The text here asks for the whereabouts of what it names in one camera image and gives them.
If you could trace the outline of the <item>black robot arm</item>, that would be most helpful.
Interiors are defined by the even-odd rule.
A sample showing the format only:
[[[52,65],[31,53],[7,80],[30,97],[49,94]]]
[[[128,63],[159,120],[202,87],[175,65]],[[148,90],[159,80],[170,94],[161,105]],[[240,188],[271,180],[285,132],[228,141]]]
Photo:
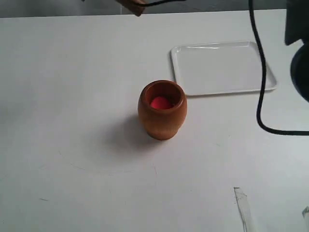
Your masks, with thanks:
[[[301,41],[301,47],[294,54],[290,75],[297,92],[309,100],[309,1],[288,0],[286,2],[286,23],[284,41],[287,46]]]

